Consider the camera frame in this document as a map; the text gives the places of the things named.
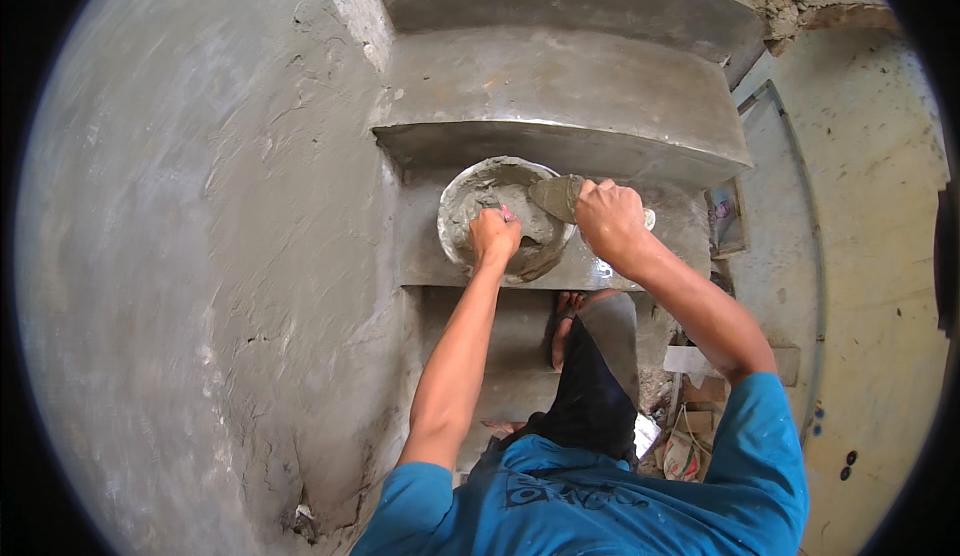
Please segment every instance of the gray wall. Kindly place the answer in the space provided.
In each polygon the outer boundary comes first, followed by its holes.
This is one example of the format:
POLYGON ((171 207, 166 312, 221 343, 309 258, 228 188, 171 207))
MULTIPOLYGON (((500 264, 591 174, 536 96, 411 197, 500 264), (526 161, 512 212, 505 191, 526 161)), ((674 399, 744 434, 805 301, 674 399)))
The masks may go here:
POLYGON ((309 550, 284 531, 303 502, 343 551, 369 515, 416 378, 378 89, 330 0, 80 17, 30 137, 17 304, 56 453, 121 550, 309 550))

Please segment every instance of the hand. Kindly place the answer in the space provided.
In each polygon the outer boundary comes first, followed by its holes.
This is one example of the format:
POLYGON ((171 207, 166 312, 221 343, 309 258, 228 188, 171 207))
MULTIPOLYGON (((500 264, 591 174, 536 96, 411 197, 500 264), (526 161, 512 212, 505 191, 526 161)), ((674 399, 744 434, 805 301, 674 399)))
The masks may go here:
POLYGON ((470 245, 477 255, 477 268, 490 264, 506 268, 521 247, 521 219, 507 204, 500 209, 484 208, 470 221, 470 245))
POLYGON ((585 180, 576 211, 586 246, 621 275, 629 262, 636 261, 643 240, 651 237, 643 226, 640 194, 610 179, 599 185, 585 180))

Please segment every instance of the man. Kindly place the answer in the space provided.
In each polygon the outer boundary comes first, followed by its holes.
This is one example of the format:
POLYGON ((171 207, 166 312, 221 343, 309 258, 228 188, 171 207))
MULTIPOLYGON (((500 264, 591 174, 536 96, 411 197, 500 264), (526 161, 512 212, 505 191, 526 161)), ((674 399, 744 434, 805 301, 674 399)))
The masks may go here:
POLYGON ((423 369, 410 436, 353 554, 797 553, 810 508, 803 458, 757 322, 643 226, 634 190, 587 180, 576 215, 590 249, 672 313, 733 388, 704 482, 630 472, 637 410, 616 370, 636 311, 604 290, 572 298, 578 311, 557 324, 550 411, 492 441, 451 490, 500 280, 521 241, 509 210, 484 209, 470 224, 473 278, 423 369))

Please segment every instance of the left hand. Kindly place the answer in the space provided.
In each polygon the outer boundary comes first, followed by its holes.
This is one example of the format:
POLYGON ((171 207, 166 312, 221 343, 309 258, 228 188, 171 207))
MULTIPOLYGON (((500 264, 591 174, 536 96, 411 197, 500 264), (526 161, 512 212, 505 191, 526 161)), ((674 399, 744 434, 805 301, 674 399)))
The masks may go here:
POLYGON ((506 268, 521 247, 521 219, 507 204, 500 209, 484 208, 470 221, 470 245, 477 255, 477 266, 490 263, 506 268))

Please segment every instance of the cement bag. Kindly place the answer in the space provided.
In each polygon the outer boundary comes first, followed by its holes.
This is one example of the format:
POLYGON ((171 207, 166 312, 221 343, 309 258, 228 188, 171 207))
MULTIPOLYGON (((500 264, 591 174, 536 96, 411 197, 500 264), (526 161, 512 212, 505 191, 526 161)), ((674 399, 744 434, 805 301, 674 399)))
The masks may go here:
POLYGON ((676 429, 663 451, 663 475, 675 481, 695 481, 700 470, 700 450, 690 435, 676 429))

